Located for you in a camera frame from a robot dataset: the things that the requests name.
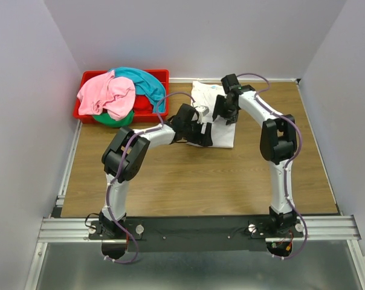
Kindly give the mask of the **white t shirt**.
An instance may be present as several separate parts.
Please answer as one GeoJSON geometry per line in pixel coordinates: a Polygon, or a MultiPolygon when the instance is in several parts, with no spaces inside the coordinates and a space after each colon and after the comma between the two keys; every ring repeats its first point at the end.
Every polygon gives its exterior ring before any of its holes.
{"type": "Polygon", "coordinates": [[[212,124],[212,147],[232,149],[234,147],[236,125],[226,125],[226,120],[221,117],[213,121],[212,115],[218,95],[225,96],[222,86],[193,81],[191,91],[191,96],[195,99],[193,107],[208,107],[208,113],[203,116],[202,120],[204,123],[212,124]]]}

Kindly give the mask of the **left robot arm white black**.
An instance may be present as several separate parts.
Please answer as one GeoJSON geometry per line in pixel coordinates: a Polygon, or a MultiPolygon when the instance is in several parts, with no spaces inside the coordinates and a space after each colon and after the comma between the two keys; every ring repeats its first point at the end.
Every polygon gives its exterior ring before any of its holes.
{"type": "Polygon", "coordinates": [[[98,221],[87,225],[91,239],[129,236],[124,228],[129,182],[139,172],[147,151],[179,141],[212,146],[212,124],[203,122],[209,112],[206,106],[184,103],[176,115],[154,127],[133,130],[125,126],[119,129],[102,156],[106,197],[98,221]]]}

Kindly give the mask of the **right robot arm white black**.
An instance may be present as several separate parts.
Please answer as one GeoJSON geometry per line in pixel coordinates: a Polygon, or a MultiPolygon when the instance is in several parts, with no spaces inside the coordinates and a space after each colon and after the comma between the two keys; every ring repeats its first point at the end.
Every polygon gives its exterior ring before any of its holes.
{"type": "Polygon", "coordinates": [[[224,95],[216,97],[212,118],[223,118],[226,124],[238,120],[239,111],[247,112],[261,127],[260,153],[268,162],[272,199],[265,229],[282,233],[297,223],[292,198],[292,163],[302,148],[302,135],[292,115],[273,109],[250,85],[241,85],[235,74],[221,79],[224,95]]]}

